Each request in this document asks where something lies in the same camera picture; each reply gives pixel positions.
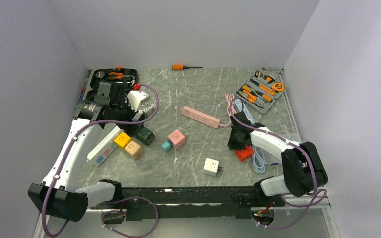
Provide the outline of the black tool case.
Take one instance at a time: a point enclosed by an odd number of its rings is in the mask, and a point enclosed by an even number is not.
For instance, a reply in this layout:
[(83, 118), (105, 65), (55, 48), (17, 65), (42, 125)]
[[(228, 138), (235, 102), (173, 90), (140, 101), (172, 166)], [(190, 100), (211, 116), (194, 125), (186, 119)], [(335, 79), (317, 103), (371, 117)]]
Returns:
[(138, 82), (138, 72), (135, 69), (91, 69), (83, 100), (93, 101), (100, 97), (114, 104), (122, 100)]

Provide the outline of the white power strip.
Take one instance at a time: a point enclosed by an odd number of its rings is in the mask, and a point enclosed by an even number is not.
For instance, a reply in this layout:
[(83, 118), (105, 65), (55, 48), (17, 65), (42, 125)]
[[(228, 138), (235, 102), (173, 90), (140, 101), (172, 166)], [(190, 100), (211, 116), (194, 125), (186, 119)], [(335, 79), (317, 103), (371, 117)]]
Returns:
[(96, 167), (100, 166), (107, 157), (118, 147), (114, 142), (123, 130), (115, 127), (87, 155), (86, 162)]

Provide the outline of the pink cube adapter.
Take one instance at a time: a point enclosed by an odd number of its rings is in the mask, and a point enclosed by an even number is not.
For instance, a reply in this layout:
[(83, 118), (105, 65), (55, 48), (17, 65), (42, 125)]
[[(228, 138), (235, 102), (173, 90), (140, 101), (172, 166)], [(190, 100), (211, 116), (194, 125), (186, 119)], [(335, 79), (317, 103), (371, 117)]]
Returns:
[(167, 138), (171, 141), (175, 150), (180, 148), (186, 142), (184, 135), (178, 129), (171, 132)]

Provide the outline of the white cube adapter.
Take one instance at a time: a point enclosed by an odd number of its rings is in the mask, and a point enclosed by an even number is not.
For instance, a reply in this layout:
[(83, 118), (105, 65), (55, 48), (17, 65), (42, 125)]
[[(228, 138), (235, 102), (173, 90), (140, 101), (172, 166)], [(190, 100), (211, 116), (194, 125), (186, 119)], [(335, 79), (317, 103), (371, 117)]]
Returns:
[(210, 176), (216, 176), (223, 169), (219, 166), (219, 161), (211, 158), (206, 158), (204, 162), (203, 172)]

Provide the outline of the light blue power strip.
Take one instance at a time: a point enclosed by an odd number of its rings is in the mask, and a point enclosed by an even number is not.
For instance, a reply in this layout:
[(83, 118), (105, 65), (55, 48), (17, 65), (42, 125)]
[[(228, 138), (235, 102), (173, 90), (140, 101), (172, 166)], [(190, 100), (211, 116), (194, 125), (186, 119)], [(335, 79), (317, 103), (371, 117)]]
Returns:
[(246, 105), (242, 102), (242, 100), (236, 99), (234, 101), (234, 108), (236, 112), (243, 112), (251, 124), (256, 123), (250, 111), (248, 110)]

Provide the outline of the dark green cube adapter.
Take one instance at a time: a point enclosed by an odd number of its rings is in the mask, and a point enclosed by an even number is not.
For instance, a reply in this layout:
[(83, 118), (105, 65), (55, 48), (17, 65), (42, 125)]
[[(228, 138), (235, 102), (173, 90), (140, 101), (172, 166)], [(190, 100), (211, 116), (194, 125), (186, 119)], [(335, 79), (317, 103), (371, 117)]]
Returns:
[(154, 133), (145, 127), (141, 129), (141, 131), (135, 136), (135, 138), (147, 146), (155, 140)]

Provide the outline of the blue cube adapter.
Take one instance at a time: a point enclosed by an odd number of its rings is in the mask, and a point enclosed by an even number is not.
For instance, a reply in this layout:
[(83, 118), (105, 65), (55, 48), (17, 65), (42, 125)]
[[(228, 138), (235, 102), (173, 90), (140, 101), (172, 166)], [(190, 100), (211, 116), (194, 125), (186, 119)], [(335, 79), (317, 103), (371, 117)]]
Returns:
[(132, 121), (133, 121), (133, 122), (140, 121), (141, 116), (142, 116), (142, 113), (137, 113), (137, 114), (132, 118)]

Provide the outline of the red cube adapter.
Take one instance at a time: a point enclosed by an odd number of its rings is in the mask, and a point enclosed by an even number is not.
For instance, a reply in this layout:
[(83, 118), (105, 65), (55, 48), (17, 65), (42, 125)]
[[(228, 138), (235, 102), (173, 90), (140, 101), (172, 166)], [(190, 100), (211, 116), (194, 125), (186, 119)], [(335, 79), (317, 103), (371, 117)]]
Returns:
[(252, 157), (252, 155), (254, 154), (254, 150), (251, 146), (246, 146), (242, 150), (235, 150), (234, 153), (237, 156), (238, 160), (240, 162), (243, 162), (243, 161), (248, 160)]

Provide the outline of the pink power strip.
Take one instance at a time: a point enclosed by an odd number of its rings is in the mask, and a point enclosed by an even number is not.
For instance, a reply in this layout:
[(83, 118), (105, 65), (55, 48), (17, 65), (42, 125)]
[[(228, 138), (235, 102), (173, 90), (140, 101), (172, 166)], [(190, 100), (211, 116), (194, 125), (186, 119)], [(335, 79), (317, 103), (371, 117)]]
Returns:
[(220, 119), (200, 112), (196, 109), (190, 108), (188, 106), (182, 107), (181, 114), (215, 129), (218, 129), (220, 125)]

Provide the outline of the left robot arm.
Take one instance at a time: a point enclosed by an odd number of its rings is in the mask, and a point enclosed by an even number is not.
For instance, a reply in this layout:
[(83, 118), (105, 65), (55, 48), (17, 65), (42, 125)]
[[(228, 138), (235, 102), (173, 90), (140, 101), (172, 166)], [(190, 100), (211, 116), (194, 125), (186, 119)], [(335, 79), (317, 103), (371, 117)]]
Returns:
[(106, 124), (113, 123), (123, 130), (141, 128), (155, 114), (133, 121), (134, 109), (121, 110), (108, 104), (80, 102), (74, 114), (71, 129), (56, 162), (40, 184), (31, 184), (28, 196), (41, 213), (42, 223), (47, 216), (79, 221), (89, 207), (104, 202), (117, 208), (123, 201), (119, 182), (104, 179), (95, 185), (78, 188), (79, 175), (93, 143)]

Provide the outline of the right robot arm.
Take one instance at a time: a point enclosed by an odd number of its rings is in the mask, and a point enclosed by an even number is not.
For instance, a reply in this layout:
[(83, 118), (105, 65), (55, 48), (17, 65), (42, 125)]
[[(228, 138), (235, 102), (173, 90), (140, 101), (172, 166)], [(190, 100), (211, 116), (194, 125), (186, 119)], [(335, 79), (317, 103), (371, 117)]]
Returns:
[(276, 195), (301, 197), (328, 183), (328, 175), (315, 145), (299, 143), (272, 132), (261, 123), (251, 124), (243, 112), (230, 116), (232, 130), (228, 147), (242, 150), (247, 146), (260, 148), (280, 160), (283, 174), (258, 182), (254, 201), (267, 205)]

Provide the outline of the grey tool case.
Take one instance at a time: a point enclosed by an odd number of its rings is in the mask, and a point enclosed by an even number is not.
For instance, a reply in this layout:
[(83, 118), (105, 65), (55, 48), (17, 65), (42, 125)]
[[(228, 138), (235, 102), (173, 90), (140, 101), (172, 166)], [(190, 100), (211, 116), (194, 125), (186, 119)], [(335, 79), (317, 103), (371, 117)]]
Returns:
[(234, 93), (256, 111), (265, 114), (284, 95), (284, 70), (260, 69), (255, 71)]

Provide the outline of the teal cube adapter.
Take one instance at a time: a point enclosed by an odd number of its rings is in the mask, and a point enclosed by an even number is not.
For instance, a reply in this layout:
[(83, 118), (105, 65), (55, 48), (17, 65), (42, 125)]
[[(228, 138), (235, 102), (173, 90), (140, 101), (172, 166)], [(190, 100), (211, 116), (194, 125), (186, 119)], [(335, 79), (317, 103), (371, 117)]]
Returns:
[(167, 152), (172, 148), (173, 148), (173, 143), (170, 140), (167, 140), (166, 142), (162, 144), (162, 149), (164, 152)]

